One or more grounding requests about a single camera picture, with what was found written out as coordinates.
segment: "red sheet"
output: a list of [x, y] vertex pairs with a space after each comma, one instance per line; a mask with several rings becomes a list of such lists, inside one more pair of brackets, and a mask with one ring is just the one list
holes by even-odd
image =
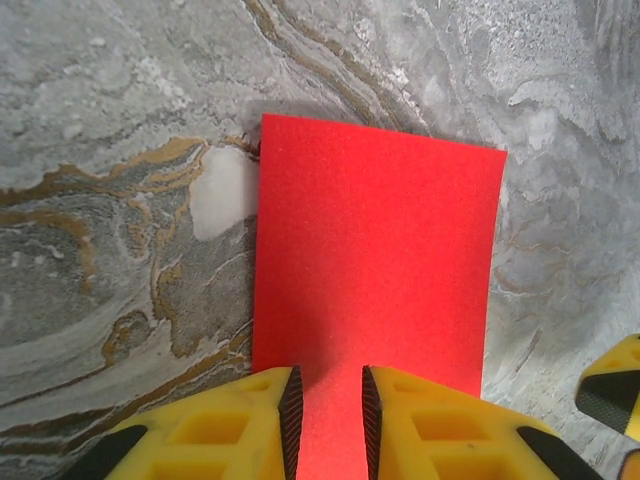
[[265, 115], [253, 367], [302, 366], [298, 480], [366, 478], [360, 375], [480, 394], [506, 153]]

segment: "gray marble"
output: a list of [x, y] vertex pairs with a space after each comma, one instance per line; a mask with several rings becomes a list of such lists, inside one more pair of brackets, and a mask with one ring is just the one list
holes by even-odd
[[640, 330], [638, 0], [4, 0], [0, 44], [0, 477], [247, 371], [263, 111], [508, 149], [483, 395], [637, 446], [572, 396]]

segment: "yellow and black object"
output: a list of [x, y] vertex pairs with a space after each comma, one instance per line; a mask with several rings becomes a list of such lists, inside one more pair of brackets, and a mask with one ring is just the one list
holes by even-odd
[[640, 441], [640, 334], [625, 338], [585, 370], [576, 406]]
[[370, 480], [602, 480], [542, 422], [399, 370], [364, 367], [362, 409]]
[[274, 368], [118, 424], [61, 480], [294, 480], [300, 368]]
[[618, 480], [638, 480], [640, 478], [640, 448], [632, 450], [622, 462]]

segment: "rectangular hole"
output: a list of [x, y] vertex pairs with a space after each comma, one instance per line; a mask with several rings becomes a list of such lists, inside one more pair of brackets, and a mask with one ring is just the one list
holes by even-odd
[[234, 445], [240, 441], [247, 423], [247, 413], [200, 413], [183, 421], [169, 438], [169, 443]]
[[477, 420], [464, 411], [417, 411], [413, 413], [412, 419], [422, 440], [489, 439]]
[[222, 480], [223, 463], [156, 462], [149, 480]]
[[242, 389], [245, 392], [265, 392], [269, 390], [271, 386], [271, 382], [268, 379], [259, 380], [257, 382], [249, 383], [247, 386]]
[[523, 476], [505, 458], [471, 453], [430, 459], [440, 480], [522, 480]]

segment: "yellow plastic part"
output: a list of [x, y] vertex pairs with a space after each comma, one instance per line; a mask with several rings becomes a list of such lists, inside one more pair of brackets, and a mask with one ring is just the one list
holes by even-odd
[[607, 353], [589, 365], [580, 377], [640, 370], [640, 333], [629, 335]]
[[542, 422], [399, 370], [371, 371], [382, 405], [378, 480], [558, 479], [517, 432], [555, 437]]
[[108, 480], [284, 480], [278, 404], [291, 368], [274, 368], [120, 423], [149, 430]]
[[640, 333], [622, 340], [584, 371], [576, 404], [587, 415], [640, 441]]
[[620, 480], [640, 480], [640, 449], [629, 452], [620, 470]]

